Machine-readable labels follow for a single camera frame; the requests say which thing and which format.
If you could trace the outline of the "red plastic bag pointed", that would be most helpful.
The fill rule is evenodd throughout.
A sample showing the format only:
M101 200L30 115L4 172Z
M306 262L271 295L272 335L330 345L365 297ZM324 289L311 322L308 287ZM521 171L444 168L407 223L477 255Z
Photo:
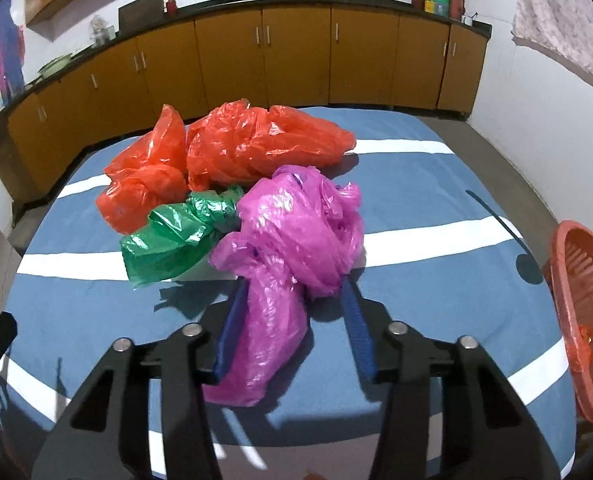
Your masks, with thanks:
M186 128L165 104L154 128L104 169L111 180L96 199L98 211L116 232L130 234L147 224L150 211L181 203L188 193Z

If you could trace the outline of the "dark cutting board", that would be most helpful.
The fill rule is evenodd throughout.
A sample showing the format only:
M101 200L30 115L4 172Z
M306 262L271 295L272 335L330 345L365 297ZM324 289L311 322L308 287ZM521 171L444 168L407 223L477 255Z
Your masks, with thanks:
M134 0L118 8L118 36L127 37L163 21L164 0Z

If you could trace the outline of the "magenta plastic bag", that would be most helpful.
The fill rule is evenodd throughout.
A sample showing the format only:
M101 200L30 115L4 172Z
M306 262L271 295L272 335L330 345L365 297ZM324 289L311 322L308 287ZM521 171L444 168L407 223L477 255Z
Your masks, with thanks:
M357 184L338 185L315 167L282 166L238 201L240 229L208 261L249 283L234 360L208 402L250 408L307 333L306 299L336 295L362 252Z

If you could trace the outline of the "green basin on counter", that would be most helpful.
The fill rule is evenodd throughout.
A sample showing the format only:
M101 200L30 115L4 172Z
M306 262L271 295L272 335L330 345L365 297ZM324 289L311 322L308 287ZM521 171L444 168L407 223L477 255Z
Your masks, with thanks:
M53 58L48 63L43 65L39 70L39 77L42 79L49 78L54 76L54 74L59 73L60 70L64 70L66 66L68 66L72 62L72 54L64 54Z

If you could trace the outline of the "red plastic basket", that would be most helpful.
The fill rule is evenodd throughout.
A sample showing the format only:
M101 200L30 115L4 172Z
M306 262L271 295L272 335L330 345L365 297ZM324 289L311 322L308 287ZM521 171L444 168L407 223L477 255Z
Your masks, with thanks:
M543 275L563 335L577 412L593 423L593 232L576 221L562 221Z

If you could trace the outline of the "wide red plastic bag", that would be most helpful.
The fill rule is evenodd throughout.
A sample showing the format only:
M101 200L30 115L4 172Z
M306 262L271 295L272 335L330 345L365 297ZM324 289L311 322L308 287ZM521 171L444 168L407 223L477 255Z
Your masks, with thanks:
M333 166L355 146L351 131L302 110L228 102L188 129L188 188L252 185L284 165Z

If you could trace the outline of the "red sauce bottle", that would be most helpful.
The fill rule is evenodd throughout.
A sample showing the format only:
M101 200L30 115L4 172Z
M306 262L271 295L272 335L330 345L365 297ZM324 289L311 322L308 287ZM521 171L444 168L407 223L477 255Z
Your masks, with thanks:
M165 1L165 9L166 14L168 16L174 16L178 12L178 6L176 0L166 0Z

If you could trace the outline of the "glass jars on counter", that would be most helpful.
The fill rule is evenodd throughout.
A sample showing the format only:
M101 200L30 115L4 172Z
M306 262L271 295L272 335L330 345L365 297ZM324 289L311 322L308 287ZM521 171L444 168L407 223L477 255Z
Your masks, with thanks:
M116 38L113 25L110 25L100 15L95 15L89 23L90 39L96 48L110 44Z

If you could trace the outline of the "dark green plastic bag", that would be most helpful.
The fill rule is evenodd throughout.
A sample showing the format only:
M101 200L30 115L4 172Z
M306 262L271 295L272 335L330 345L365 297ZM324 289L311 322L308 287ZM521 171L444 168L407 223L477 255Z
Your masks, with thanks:
M178 278L204 259L226 234L240 228L239 185L223 192L192 192L154 208L145 226L122 237L128 281L136 287Z

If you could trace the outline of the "orange lower kitchen cabinets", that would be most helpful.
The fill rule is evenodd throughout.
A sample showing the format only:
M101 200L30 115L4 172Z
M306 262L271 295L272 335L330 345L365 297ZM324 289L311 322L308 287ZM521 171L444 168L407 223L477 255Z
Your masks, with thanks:
M50 196L80 154L228 101L469 115L490 24L393 0L211 0L121 35L0 113L0 178L16 206Z

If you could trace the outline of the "blue white striped tablecloth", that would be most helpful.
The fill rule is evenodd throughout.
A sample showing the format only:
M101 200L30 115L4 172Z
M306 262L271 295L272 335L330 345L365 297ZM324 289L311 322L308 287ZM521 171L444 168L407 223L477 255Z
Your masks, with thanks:
M385 110L313 109L354 133L356 150L331 176L362 195L362 295L426 337L475 337L508 377L562 472L574 463L576 415L564 342L548 285L525 280L527 252L487 189L421 120ZM167 337L224 300L231 278L207 264L174 282L136 288L120 238L96 200L123 149L91 155L48 211L12 284L19 333L0 367L0 422L31 466L54 422L115 339ZM341 310L308 310L293 359L253 408L208 410L228 479L330 479L369 474L387 390L357 373Z

